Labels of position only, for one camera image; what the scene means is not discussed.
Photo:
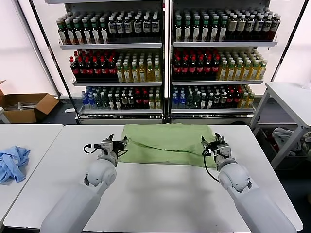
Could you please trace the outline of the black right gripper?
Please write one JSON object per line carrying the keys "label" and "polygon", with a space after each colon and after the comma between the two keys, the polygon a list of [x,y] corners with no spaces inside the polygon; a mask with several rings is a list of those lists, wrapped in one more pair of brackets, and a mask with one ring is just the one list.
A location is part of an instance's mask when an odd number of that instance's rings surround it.
{"label": "black right gripper", "polygon": [[203,136],[201,136],[202,147],[205,147],[205,156],[215,156],[218,154],[219,143],[224,143],[225,139],[218,133],[215,133],[216,141],[207,142]]}

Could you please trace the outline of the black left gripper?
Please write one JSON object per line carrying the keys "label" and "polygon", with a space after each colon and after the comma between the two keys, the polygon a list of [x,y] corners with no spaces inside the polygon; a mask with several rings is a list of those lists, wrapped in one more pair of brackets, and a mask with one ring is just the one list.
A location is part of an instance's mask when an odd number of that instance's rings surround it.
{"label": "black left gripper", "polygon": [[[108,140],[108,141],[113,141],[113,137],[114,137],[114,135],[111,134],[111,135],[107,138],[107,140]],[[114,141],[114,142],[113,142],[113,151],[114,151],[115,153],[119,153],[119,151],[124,151],[124,150],[126,150],[127,144],[128,144],[128,138],[127,138],[127,136],[125,136],[125,137],[122,139],[122,141]]]}

